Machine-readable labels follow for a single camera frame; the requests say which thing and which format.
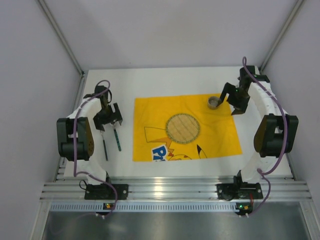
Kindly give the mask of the green handled spoon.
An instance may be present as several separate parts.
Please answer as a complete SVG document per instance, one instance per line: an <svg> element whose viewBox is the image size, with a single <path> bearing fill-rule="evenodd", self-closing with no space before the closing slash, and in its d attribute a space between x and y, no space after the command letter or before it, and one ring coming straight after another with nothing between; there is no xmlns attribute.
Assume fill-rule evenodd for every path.
<svg viewBox="0 0 320 240"><path fill-rule="evenodd" d="M113 128L113 133L114 133L114 136L115 136L115 140L116 140L118 151L121 152L122 148L121 148L121 143L120 143L119 135L118 135L118 132L117 132L116 124L113 124L112 128Z"/></svg>

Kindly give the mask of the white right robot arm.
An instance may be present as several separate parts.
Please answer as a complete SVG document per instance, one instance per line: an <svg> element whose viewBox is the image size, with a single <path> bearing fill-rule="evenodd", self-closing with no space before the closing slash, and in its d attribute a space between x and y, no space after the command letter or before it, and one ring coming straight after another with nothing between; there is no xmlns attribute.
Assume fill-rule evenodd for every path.
<svg viewBox="0 0 320 240"><path fill-rule="evenodd" d="M220 200L262 199L260 179L275 171L284 155L293 148L298 117L283 110L266 75L242 75L237 86L227 82L217 105L227 101L234 107L232 114L240 115L245 113L249 100L254 101L261 116L253 138L254 152L245 167L233 177L232 183L216 186Z"/></svg>

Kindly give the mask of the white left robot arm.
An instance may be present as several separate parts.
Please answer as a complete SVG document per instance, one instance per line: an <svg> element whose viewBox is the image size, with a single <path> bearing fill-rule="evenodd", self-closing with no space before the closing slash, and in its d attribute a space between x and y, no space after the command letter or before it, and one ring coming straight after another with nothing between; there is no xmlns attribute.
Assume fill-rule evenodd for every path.
<svg viewBox="0 0 320 240"><path fill-rule="evenodd" d="M85 200L125 200L127 184L111 182L103 163L108 160L105 125L115 127L123 118L117 103L111 103L110 91L101 96L85 95L80 106L68 117L56 122L58 152L73 165L73 177L79 182Z"/></svg>

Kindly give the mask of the round woven yellow plate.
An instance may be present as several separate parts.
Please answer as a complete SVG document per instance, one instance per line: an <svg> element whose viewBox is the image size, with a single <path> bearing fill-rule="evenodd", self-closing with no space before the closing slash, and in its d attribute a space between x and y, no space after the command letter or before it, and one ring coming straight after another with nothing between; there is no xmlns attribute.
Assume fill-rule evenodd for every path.
<svg viewBox="0 0 320 240"><path fill-rule="evenodd" d="M187 113L178 113L167 120L165 131L173 142L185 145L198 138L201 126L194 116Z"/></svg>

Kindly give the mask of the yellow printed cloth placemat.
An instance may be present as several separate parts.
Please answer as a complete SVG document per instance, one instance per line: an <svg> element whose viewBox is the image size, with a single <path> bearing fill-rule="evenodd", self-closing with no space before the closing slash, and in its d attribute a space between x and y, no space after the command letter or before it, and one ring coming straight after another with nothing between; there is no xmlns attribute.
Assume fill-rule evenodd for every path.
<svg viewBox="0 0 320 240"><path fill-rule="evenodd" d="M208 108L211 94L136 98L133 112L133 161L185 161L242 154L235 121L227 102ZM200 124L200 134L188 144L173 142L166 122L176 114L189 114Z"/></svg>

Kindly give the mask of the speckled ceramic cup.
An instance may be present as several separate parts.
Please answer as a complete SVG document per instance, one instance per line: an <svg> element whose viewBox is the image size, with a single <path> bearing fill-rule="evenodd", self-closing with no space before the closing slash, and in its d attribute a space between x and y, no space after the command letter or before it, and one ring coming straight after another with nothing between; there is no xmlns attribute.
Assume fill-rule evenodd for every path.
<svg viewBox="0 0 320 240"><path fill-rule="evenodd" d="M216 110L221 104L222 101L217 96L210 96L207 100L207 106L211 110Z"/></svg>

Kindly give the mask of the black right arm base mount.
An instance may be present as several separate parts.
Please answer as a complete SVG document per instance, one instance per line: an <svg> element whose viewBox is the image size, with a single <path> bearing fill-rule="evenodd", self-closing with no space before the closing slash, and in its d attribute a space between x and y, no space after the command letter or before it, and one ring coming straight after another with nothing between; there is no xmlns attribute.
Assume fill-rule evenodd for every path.
<svg viewBox="0 0 320 240"><path fill-rule="evenodd" d="M250 200L263 199L261 185L259 183L242 183L240 186L234 183L220 183L216 185L219 200Z"/></svg>

